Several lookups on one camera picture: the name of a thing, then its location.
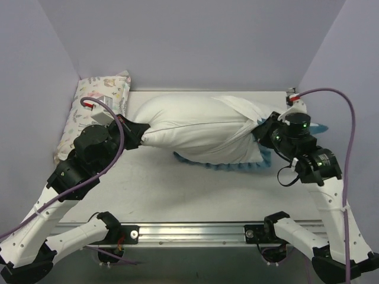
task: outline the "white tabletop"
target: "white tabletop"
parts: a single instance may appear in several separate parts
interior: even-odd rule
[[[131,92],[128,117],[149,98],[166,92]],[[204,92],[204,95],[221,92]],[[285,107],[285,92],[223,92]],[[150,147],[124,151],[117,164],[61,222],[87,222],[94,212],[110,211],[121,222],[261,221],[285,211],[295,220],[319,220],[301,183],[280,186],[276,172],[238,173],[178,162],[170,151]],[[288,182],[292,176],[284,176]]]

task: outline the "purple wall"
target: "purple wall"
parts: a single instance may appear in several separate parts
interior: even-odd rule
[[[0,1],[0,231],[20,222],[53,169],[78,75],[37,0]]]
[[[300,83],[300,90],[328,86],[351,98],[357,117],[356,139],[349,171],[349,200],[359,227],[372,249],[379,253],[378,78],[379,1],[347,0]],[[351,117],[345,101],[332,93],[308,98],[312,117],[330,126],[322,145],[346,153]],[[377,283],[379,271],[362,278]]]
[[[297,86],[345,0],[39,0],[79,74],[132,88]]]

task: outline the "screw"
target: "screw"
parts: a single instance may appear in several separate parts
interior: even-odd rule
[[[248,238],[252,238],[252,237],[254,237],[254,232],[253,232],[253,230],[247,230],[247,231],[246,231],[246,236],[247,236]]]
[[[135,240],[136,238],[138,238],[138,232],[137,231],[132,231],[130,232],[130,237]]]

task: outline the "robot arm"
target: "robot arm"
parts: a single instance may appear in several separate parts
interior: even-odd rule
[[[272,239],[282,239],[304,253],[326,284],[345,282],[345,227],[348,212],[351,279],[379,268],[379,254],[365,242],[349,206],[342,206],[342,172],[334,154],[317,145],[309,131],[310,117],[297,107],[285,114],[273,112],[253,130],[258,142],[291,163],[320,212],[328,239],[322,239],[294,222],[284,212],[265,218]]]
[[[107,126],[90,125],[81,132],[74,141],[75,149],[57,165],[40,198],[24,220],[33,214],[37,216],[0,243],[0,264],[5,265],[1,276],[6,283],[36,283],[68,254],[97,241],[117,241],[121,237],[121,224],[109,212],[100,213],[86,224],[66,233],[49,237],[51,230],[68,210],[100,183],[98,178],[93,178],[109,166],[120,147],[120,130],[116,121],[99,108],[94,113]],[[117,115],[117,119],[125,136],[123,149],[138,148],[143,133],[150,126],[128,121],[122,115]],[[74,186],[85,182],[86,185],[77,191],[59,198],[46,209],[42,208],[61,193],[68,193]]]

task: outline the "blue object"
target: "blue object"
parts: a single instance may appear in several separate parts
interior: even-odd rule
[[[265,120],[259,120],[258,124],[261,125]],[[323,124],[317,124],[312,125],[309,127],[310,134],[315,135],[318,133],[323,133],[327,131],[329,127]],[[209,163],[199,163],[199,162],[193,162],[190,161],[182,156],[180,156],[177,152],[174,152],[174,157],[182,163],[187,164],[196,164],[199,166],[203,166],[207,169],[213,169],[213,170],[224,170],[227,172],[255,172],[257,170],[263,170],[271,167],[272,160],[271,160],[271,150],[259,145],[259,151],[261,151],[261,155],[263,158],[262,162],[259,163],[239,163],[239,164],[209,164]]]

